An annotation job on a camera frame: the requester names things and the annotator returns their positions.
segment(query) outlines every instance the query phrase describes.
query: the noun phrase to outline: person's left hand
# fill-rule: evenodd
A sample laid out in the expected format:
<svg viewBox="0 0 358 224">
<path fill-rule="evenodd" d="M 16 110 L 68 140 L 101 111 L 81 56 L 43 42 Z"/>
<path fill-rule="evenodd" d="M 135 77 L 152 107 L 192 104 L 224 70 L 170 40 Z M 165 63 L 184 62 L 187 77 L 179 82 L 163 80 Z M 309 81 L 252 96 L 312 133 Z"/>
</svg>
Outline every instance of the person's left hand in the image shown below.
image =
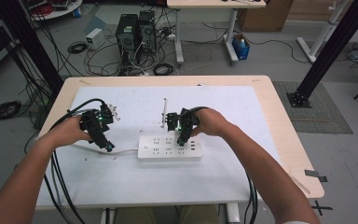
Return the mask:
<svg viewBox="0 0 358 224">
<path fill-rule="evenodd" d="M 72 145 L 78 140 L 91 141 L 89 134 L 80 130 L 80 120 L 81 116 L 66 119 L 42 136 L 40 140 L 42 138 L 48 140 L 55 147 Z"/>
</svg>

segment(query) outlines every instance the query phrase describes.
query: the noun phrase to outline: person's left arm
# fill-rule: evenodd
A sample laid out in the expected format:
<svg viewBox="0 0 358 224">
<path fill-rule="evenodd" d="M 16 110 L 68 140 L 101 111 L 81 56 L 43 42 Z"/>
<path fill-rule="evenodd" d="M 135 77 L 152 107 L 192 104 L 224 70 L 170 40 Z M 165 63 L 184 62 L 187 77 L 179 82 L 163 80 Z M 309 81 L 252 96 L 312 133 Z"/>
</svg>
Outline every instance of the person's left arm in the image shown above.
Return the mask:
<svg viewBox="0 0 358 224">
<path fill-rule="evenodd" d="M 0 223 L 31 223 L 49 159 L 57 147 L 90 140 L 79 128 L 81 117 L 65 120 L 37 140 L 0 190 Z"/>
</svg>

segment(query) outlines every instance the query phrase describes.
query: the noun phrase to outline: hand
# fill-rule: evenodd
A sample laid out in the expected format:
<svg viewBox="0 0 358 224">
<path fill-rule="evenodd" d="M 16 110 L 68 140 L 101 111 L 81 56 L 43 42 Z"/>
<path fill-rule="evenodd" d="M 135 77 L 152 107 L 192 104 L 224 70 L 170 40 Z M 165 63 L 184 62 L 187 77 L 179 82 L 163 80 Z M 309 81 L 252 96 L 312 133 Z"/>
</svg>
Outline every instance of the hand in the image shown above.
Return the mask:
<svg viewBox="0 0 358 224">
<path fill-rule="evenodd" d="M 211 108 L 201 109 L 194 114 L 199 118 L 200 124 L 193 129 L 191 136 L 206 133 L 208 135 L 222 137 L 225 133 L 225 129 L 232 125 L 223 115 Z"/>
<path fill-rule="evenodd" d="M 40 140 L 48 140 L 55 147 L 72 145 L 78 140 L 91 141 L 89 134 L 80 130 L 80 120 L 81 116 L 66 119 L 42 136 Z"/>
</svg>

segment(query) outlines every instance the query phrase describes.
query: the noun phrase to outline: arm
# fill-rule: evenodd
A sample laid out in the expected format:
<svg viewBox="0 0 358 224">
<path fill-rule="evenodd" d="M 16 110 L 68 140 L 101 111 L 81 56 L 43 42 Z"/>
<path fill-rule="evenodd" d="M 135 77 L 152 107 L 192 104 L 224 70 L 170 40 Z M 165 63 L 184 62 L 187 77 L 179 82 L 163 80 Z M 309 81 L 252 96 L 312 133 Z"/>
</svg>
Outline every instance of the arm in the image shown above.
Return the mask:
<svg viewBox="0 0 358 224">
<path fill-rule="evenodd" d="M 69 118 L 42 136 L 0 190 L 0 223 L 31 223 L 49 159 L 57 147 L 90 140 L 79 128 L 81 117 Z"/>
<path fill-rule="evenodd" d="M 228 143 L 277 223 L 320 223 L 303 192 L 264 148 L 213 109 L 197 111 L 196 116 L 200 119 L 200 125 L 193 130 L 192 135 L 216 135 Z"/>
</svg>

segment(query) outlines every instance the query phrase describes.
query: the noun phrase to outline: white power strip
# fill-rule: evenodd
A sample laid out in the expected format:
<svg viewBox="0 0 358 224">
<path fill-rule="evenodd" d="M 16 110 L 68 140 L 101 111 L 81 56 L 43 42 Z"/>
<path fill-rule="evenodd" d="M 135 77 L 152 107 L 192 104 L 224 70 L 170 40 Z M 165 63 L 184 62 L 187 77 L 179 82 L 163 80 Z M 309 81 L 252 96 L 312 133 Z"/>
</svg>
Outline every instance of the white power strip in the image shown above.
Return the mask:
<svg viewBox="0 0 358 224">
<path fill-rule="evenodd" d="M 138 158 L 140 161 L 199 161 L 202 150 L 199 137 L 191 137 L 182 147 L 177 136 L 154 135 L 139 138 Z"/>
</svg>

